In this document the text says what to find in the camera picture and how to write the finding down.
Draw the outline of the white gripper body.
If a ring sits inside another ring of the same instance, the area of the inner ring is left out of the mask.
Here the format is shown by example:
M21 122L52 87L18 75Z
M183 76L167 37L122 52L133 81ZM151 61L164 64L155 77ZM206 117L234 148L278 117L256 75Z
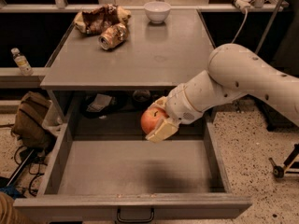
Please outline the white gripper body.
M189 102L184 84L179 84L171 90L165 103L167 115L181 124L191 124L203 117L203 113L197 111Z

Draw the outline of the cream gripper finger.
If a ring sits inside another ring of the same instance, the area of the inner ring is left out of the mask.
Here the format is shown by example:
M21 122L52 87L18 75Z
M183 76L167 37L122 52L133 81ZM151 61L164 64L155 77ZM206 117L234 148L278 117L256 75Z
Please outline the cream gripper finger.
M153 107L158 107L161 108L162 110L166 110L165 108L165 104L167 102L167 98L165 96L160 97L159 99L155 100L150 106L149 108L153 108Z
M159 143L178 131L179 123L171 118L148 119L145 121L146 139Z

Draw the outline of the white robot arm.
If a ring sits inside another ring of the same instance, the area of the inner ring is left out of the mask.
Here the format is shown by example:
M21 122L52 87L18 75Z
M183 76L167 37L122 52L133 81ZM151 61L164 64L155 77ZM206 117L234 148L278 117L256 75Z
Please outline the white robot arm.
M282 73L255 53L237 44L224 44L209 55L207 69L168 95L152 103L149 110L162 109L159 118L146 131L146 139L159 143L191 124L218 105L251 95L299 125L299 78Z

